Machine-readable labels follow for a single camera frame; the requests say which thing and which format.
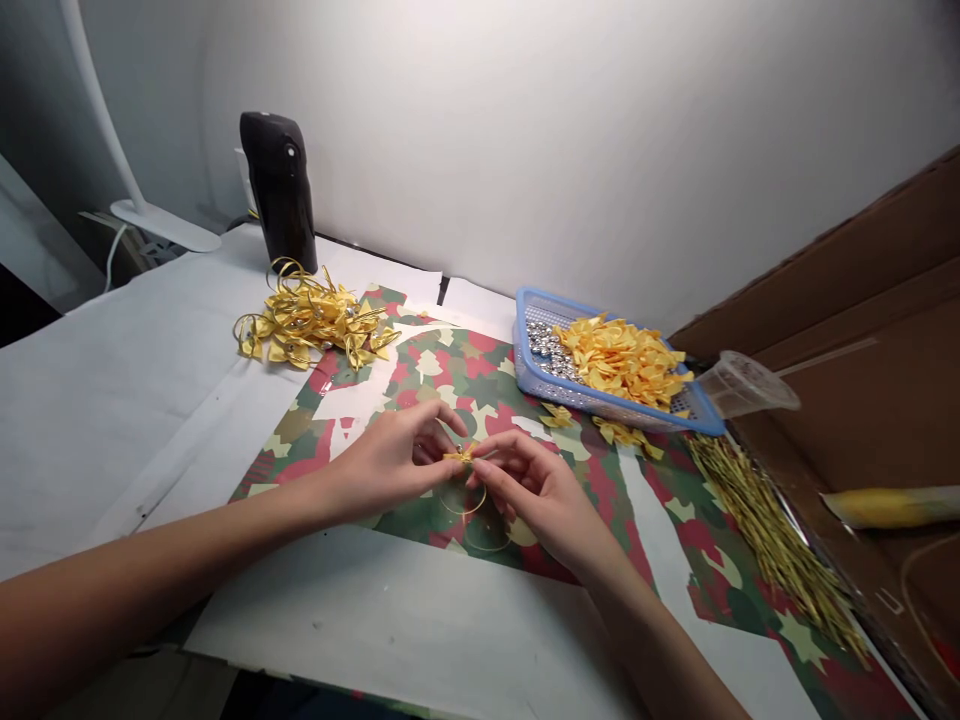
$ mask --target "black cylindrical device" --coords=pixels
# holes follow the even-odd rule
[[[283,267],[278,258],[290,257],[315,273],[313,204],[300,127],[280,115],[245,112],[240,116],[240,143],[274,271]]]

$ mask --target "white table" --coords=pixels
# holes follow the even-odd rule
[[[318,240],[333,278],[362,293],[378,279],[416,306],[437,300],[441,274]],[[239,358],[230,330],[268,294],[267,254],[257,226],[223,236],[223,248],[187,255],[77,308],[0,349],[0,578],[130,529],[135,509],[170,474],[195,476],[191,463],[233,441],[212,482],[178,482],[150,524],[221,504],[236,485],[305,374]],[[230,412],[238,391],[262,403]]]
[[[239,358],[262,307],[256,226],[0,349],[0,577],[222,505],[306,375]],[[334,281],[509,341],[513,301],[318,240]],[[754,717],[817,714],[772,640],[696,617],[690,566],[632,457],[622,463],[664,602]],[[186,649],[469,717],[631,717],[580,588],[359,527],[319,533],[214,596]]]

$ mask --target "white desk lamp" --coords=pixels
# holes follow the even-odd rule
[[[123,148],[120,146],[120,138],[117,137],[113,120],[110,119],[107,103],[103,99],[103,90],[100,89],[97,71],[93,66],[93,57],[90,55],[90,46],[87,44],[87,35],[83,29],[79,0],[60,0],[60,6],[63,8],[63,17],[67,23],[67,35],[70,38],[70,46],[73,48],[73,56],[77,61],[77,68],[80,70],[80,77],[83,78],[90,104],[93,105],[97,125],[100,126],[100,132],[110,150],[113,163],[117,166],[117,171],[123,178],[123,184],[130,194],[129,199],[117,200],[113,203],[110,206],[110,212],[126,223],[136,225],[164,240],[182,245],[187,250],[193,252],[216,250],[220,247],[220,238],[217,235],[168,213],[156,205],[151,205],[143,199],[143,193],[140,192],[140,187],[133,177],[127,156],[124,155]]]

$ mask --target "forearm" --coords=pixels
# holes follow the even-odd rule
[[[623,560],[586,573],[583,582],[651,716],[748,718],[683,628]]]
[[[311,488],[291,485],[138,533],[0,584],[4,714],[121,656],[230,576],[315,529]]]

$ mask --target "plastic basket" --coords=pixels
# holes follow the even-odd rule
[[[693,430],[705,435],[723,435],[723,420],[717,414],[706,393],[696,381],[686,383],[682,392],[674,396],[671,413],[689,410],[688,418],[678,418],[670,413],[618,398],[609,393],[579,385],[544,372],[534,362],[527,335],[527,321],[539,320],[549,325],[569,327],[582,317],[600,314],[596,308],[581,305],[565,298],[535,288],[523,287],[517,293],[517,322],[513,328],[514,355],[516,357],[517,385],[529,395],[577,408],[591,415],[616,420],[631,427],[650,432],[680,432]],[[681,364],[677,370],[687,371]]]

